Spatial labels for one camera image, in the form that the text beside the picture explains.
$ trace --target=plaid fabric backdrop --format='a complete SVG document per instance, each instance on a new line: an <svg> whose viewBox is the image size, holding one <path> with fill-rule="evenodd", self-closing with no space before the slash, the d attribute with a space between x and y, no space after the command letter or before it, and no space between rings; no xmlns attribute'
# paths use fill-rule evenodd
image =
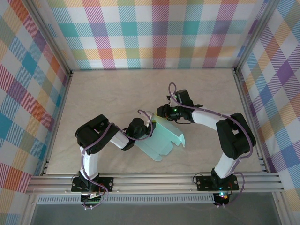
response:
<svg viewBox="0 0 300 225"><path fill-rule="evenodd" d="M268 162L300 223L300 0L281 0L241 79Z"/></svg>
<svg viewBox="0 0 300 225"><path fill-rule="evenodd" d="M0 224L38 175L67 76L21 0L0 0Z"/></svg>
<svg viewBox="0 0 300 225"><path fill-rule="evenodd" d="M267 0L36 0L74 69L231 68Z"/></svg>

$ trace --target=beige table surface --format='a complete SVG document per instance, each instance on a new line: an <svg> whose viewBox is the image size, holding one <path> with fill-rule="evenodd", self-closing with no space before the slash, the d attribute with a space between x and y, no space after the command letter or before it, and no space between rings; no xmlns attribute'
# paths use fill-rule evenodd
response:
<svg viewBox="0 0 300 225"><path fill-rule="evenodd" d="M128 127L138 109L156 112L167 103L168 84L188 90L194 104L221 113L243 112L230 69L106 70L75 72L60 121L47 174L77 173L80 150L75 131L103 114L120 128ZM184 173L210 172L222 150L216 131L200 124L178 125L186 147L174 146L160 162L153 161L138 147L123 152L112 143L98 160L100 173ZM260 171L257 153L243 160L236 171Z"/></svg>

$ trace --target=colorful checkered pattern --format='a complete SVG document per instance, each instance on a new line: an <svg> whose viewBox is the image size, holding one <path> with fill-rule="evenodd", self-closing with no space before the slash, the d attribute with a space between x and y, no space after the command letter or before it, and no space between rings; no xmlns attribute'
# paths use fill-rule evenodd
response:
<svg viewBox="0 0 300 225"><path fill-rule="evenodd" d="M21 0L0 0L0 224L17 224L67 76Z"/></svg>
<svg viewBox="0 0 300 225"><path fill-rule="evenodd" d="M300 0L281 0L241 79L271 170L300 222Z"/></svg>
<svg viewBox="0 0 300 225"><path fill-rule="evenodd" d="M40 10L49 29L75 69L85 70L231 68L267 0L47 3L48 13Z"/></svg>

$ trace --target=light green plastic piece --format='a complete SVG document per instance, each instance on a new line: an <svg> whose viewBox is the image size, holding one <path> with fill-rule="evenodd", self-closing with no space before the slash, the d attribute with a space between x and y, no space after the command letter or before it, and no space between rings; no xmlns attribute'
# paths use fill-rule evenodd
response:
<svg viewBox="0 0 300 225"><path fill-rule="evenodd" d="M179 146L181 143L185 146L183 133L171 122L159 117L153 116L152 121L156 121L156 127L152 137L143 141L136 141L135 145L145 152L154 161L161 161L162 155L166 156L173 149L173 143Z"/></svg>

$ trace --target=black mounting plate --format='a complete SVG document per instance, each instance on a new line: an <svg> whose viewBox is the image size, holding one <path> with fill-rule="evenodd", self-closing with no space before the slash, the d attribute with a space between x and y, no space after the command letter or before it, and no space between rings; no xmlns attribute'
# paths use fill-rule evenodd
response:
<svg viewBox="0 0 300 225"><path fill-rule="evenodd" d="M113 190L113 177L99 177L95 182L103 184L108 191ZM71 192L90 192L79 177L74 177L72 183Z"/></svg>
<svg viewBox="0 0 300 225"><path fill-rule="evenodd" d="M214 187L214 184L211 181L211 176L196 176L196 185L198 191L231 191L229 183L231 183L233 191L239 190L238 180L234 175L230 177L228 182L225 182L218 188Z"/></svg>

